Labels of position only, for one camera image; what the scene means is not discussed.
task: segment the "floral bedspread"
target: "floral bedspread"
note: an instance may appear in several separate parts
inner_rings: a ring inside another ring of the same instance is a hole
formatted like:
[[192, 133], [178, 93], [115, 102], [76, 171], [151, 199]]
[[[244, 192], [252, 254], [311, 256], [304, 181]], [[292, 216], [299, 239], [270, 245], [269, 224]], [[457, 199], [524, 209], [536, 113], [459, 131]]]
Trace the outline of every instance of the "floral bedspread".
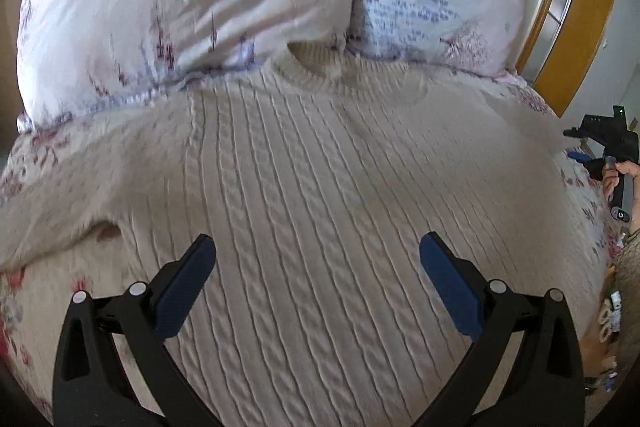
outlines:
[[[518, 78], [478, 81], [491, 82], [504, 97], [532, 111], [552, 114], [542, 98]], [[90, 154], [92, 142], [126, 125], [134, 111], [123, 108], [91, 120], [71, 121], [46, 133], [21, 135], [0, 178], [0, 205], [31, 184], [47, 183], [47, 175], [71, 156]], [[590, 180], [587, 171], [565, 153], [556, 156], [556, 165], [558, 176], [569, 189], [568, 204], [579, 206], [584, 213], [594, 257], [613, 259], [619, 252], [618, 231], [607, 219], [600, 184]], [[116, 295], [135, 280], [119, 230], [114, 227], [94, 230], [73, 248], [46, 256], [16, 273], [0, 274], [0, 357], [48, 417], [52, 368], [70, 296], [81, 289], [96, 297]], [[120, 348], [124, 357], [131, 356], [126, 346]], [[135, 391], [148, 393], [146, 389]]]

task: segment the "cable knit pattern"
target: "cable knit pattern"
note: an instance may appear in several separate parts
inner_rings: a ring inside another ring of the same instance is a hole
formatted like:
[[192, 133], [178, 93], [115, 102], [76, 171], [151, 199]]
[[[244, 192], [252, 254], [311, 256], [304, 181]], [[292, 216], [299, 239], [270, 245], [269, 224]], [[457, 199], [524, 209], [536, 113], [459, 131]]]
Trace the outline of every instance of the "cable knit pattern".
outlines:
[[34, 353], [21, 377], [39, 396], [72, 292], [60, 274], [120, 293], [199, 233], [216, 268], [167, 346], [229, 427], [411, 425], [468, 347], [420, 265], [430, 230], [488, 279], [562, 288], [586, 328], [606, 247], [568, 197], [558, 120], [513, 86], [292, 44], [191, 88], [96, 116], [0, 208], [0, 269], [30, 263], [21, 304], [40, 302], [12, 332]]

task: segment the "person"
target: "person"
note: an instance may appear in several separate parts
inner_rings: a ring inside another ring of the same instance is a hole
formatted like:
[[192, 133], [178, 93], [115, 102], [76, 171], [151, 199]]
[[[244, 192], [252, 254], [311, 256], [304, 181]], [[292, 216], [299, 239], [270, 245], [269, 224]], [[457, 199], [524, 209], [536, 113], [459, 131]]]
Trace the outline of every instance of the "person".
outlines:
[[614, 188], [620, 183], [618, 174], [630, 174], [634, 179], [634, 203], [631, 211], [631, 222], [629, 222], [629, 232], [627, 244], [631, 236], [640, 229], [640, 166], [633, 162], [616, 163], [616, 168], [612, 169], [605, 165], [602, 170], [602, 191], [604, 197], [609, 200]]
[[617, 257], [615, 288], [622, 297], [620, 337], [616, 352], [618, 387], [640, 353], [640, 166], [632, 162], [616, 163], [616, 168], [605, 166], [602, 171], [603, 193], [607, 200], [620, 183], [618, 174], [630, 174], [634, 179], [634, 203], [625, 246]]

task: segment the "blue gripper pad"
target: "blue gripper pad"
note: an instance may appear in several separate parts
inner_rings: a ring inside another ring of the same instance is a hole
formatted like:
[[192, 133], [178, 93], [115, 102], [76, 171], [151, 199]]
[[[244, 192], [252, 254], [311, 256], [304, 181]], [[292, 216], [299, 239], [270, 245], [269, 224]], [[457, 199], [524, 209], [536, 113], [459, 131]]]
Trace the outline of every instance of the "blue gripper pad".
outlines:
[[456, 263], [468, 261], [455, 257], [438, 234], [431, 232], [420, 241], [420, 262], [458, 331], [475, 342], [484, 323], [482, 302], [456, 267]]
[[187, 259], [156, 304], [154, 335], [160, 341], [170, 339], [180, 331], [216, 265], [216, 245], [212, 238], [201, 235], [185, 256]]
[[593, 160], [591, 156], [583, 152], [569, 151], [566, 155], [572, 160], [576, 160], [578, 163], [587, 163], [588, 161]]

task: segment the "bed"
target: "bed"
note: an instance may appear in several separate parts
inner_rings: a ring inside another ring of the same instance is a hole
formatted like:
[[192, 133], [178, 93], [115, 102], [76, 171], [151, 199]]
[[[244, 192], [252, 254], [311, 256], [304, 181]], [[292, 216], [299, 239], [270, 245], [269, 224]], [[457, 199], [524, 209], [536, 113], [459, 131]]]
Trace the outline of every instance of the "bed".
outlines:
[[[312, 78], [351, 71], [357, 92], [354, 72], [379, 68], [344, 58], [328, 33], [320, 47], [287, 46], [286, 60], [258, 74], [183, 75], [137, 104], [109, 96], [49, 127], [34, 118], [18, 137], [1, 181], [0, 355], [45, 416], [70, 295], [148, 280], [200, 232], [216, 240], [218, 268], [168, 348], [226, 425], [415, 419], [468, 347], [416, 275], [430, 230], [487, 278], [523, 293], [562, 288], [578, 334], [587, 330], [615, 240], [544, 100], [516, 77], [444, 66], [403, 66], [422, 80], [385, 86], [380, 112], [366, 97], [284, 84], [283, 71], [303, 74], [302, 64]], [[414, 84], [424, 90], [396, 93]], [[412, 112], [417, 100], [424, 114]], [[350, 263], [350, 241], [366, 269]]]

